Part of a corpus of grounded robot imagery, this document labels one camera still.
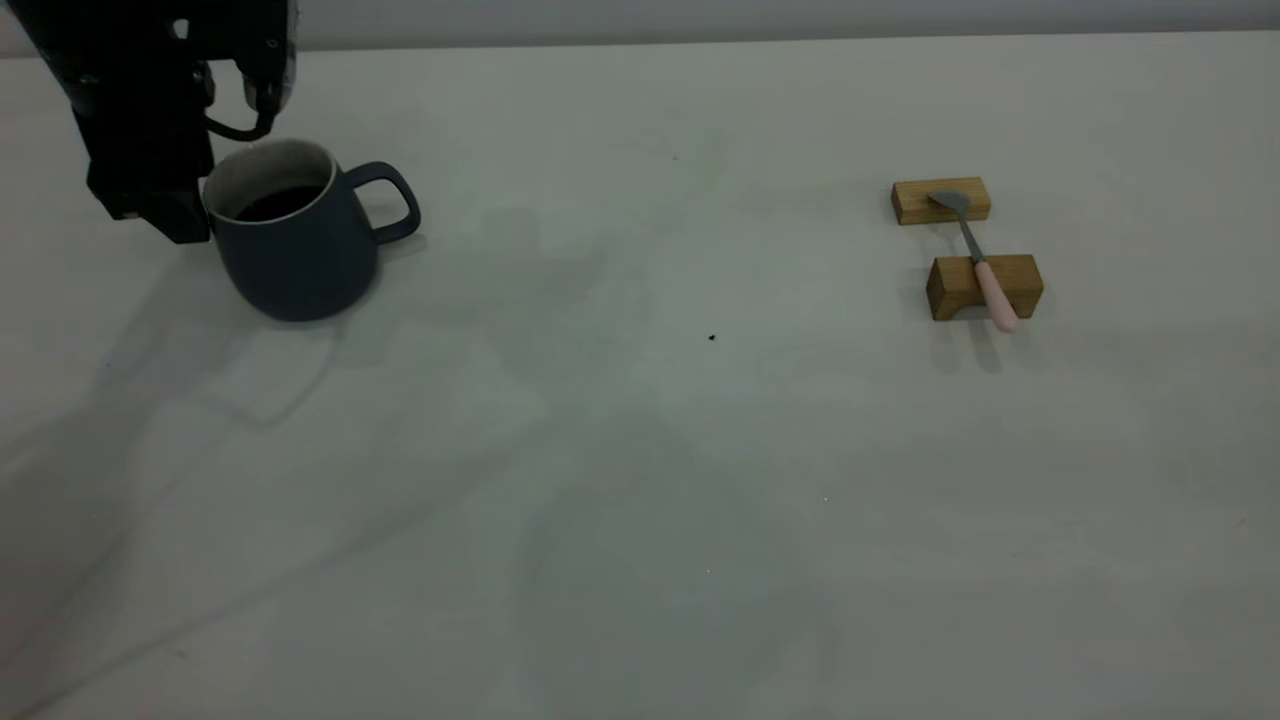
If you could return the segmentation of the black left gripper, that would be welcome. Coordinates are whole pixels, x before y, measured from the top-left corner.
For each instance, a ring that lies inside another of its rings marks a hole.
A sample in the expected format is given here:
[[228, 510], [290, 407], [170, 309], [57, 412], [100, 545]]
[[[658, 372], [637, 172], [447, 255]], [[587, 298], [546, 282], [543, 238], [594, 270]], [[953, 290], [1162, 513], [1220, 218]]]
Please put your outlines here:
[[9, 1], [70, 104], [90, 151], [87, 186], [115, 220], [141, 219], [173, 243], [205, 243], [198, 183], [210, 135], [210, 61], [243, 64], [241, 1]]

